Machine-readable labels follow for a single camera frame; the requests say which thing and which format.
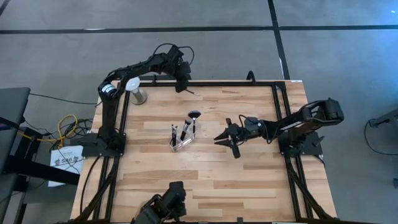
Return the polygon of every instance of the white paper sign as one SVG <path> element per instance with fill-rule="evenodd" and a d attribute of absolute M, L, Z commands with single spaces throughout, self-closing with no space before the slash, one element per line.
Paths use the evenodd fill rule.
<path fill-rule="evenodd" d="M 59 151 L 52 150 L 50 166 L 80 174 L 81 168 L 83 167 L 82 150 L 83 146 L 66 146 Z M 49 187 L 56 187 L 63 184 L 64 183 L 49 181 Z"/>

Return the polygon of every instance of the white cup lid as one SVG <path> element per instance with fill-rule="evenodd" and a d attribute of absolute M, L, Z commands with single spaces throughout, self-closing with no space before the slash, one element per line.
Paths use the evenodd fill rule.
<path fill-rule="evenodd" d="M 136 90 L 138 87 L 139 87 L 139 77 L 132 78 L 129 81 L 127 81 L 126 91 L 133 91 Z"/>

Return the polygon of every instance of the sticker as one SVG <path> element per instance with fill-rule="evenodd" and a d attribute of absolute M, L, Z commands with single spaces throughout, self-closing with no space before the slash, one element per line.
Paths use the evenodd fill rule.
<path fill-rule="evenodd" d="M 80 174 L 83 168 L 82 150 L 83 146 L 65 146 L 57 151 L 52 150 L 50 166 Z M 59 185 L 64 185 L 64 183 L 49 181 L 49 187 L 56 187 Z"/>
<path fill-rule="evenodd" d="M 104 87 L 102 87 L 102 92 L 103 93 L 109 93 L 111 90 L 115 90 L 116 88 L 112 84 L 107 84 Z"/>
<path fill-rule="evenodd" d="M 296 127 L 299 124 L 302 124 L 302 122 L 301 121 L 296 121 L 293 124 L 290 124 L 288 126 L 285 126 L 285 127 L 281 128 L 281 130 L 286 131 L 286 130 L 288 130 L 290 128 Z"/>

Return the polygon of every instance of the wood plank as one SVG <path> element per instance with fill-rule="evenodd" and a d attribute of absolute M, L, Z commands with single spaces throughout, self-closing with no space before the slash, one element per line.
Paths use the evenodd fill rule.
<path fill-rule="evenodd" d="M 297 111 L 307 103 L 303 83 L 285 83 L 292 112 Z M 266 144 L 261 138 L 251 139 L 239 147 L 239 159 L 227 147 L 213 144 L 213 138 L 226 128 L 226 118 L 239 123 L 238 115 L 244 114 L 275 121 L 271 88 L 190 87 L 200 96 L 176 93 L 174 87 L 143 89 L 148 93 L 147 102 L 129 105 L 127 144 L 120 160 L 111 222 L 130 222 L 143 203 L 154 194 L 163 194 L 170 182 L 178 180 L 184 182 L 187 191 L 183 221 L 235 222 L 236 217 L 247 222 L 294 220 L 285 162 L 277 141 Z M 279 100 L 285 113 L 280 93 Z M 171 124 L 181 131 L 190 110 L 202 112 L 197 137 L 185 149 L 171 152 Z M 95 113 L 94 131 L 101 126 L 101 114 L 102 105 Z M 336 215 L 324 166 L 312 156 L 302 156 L 302 160 L 311 193 L 330 215 Z M 93 161 L 89 158 L 83 164 L 71 218 L 79 214 L 81 190 Z M 89 178 L 84 206 L 96 193 L 101 165 L 102 159 Z M 302 196 L 298 194 L 304 214 Z M 107 196 L 104 198 L 100 217 Z"/>

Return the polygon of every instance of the makeup brush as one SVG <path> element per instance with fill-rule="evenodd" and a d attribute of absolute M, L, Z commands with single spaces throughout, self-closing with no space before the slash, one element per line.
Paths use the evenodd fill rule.
<path fill-rule="evenodd" d="M 190 121 L 188 119 L 185 120 L 185 124 L 184 124 L 184 127 L 182 128 L 182 133 L 181 133 L 181 137 L 180 137 L 181 141 L 184 141 L 185 134 L 187 133 L 188 127 L 191 125 L 191 123 L 192 123 L 192 121 Z"/>
<path fill-rule="evenodd" d="M 193 121 L 193 127 L 192 127 L 193 135 L 195 135 L 196 121 L 200 117 L 200 115 L 201 115 L 200 111 L 197 111 L 197 110 L 189 111 L 189 113 L 188 113 L 188 117 L 190 117 Z"/>

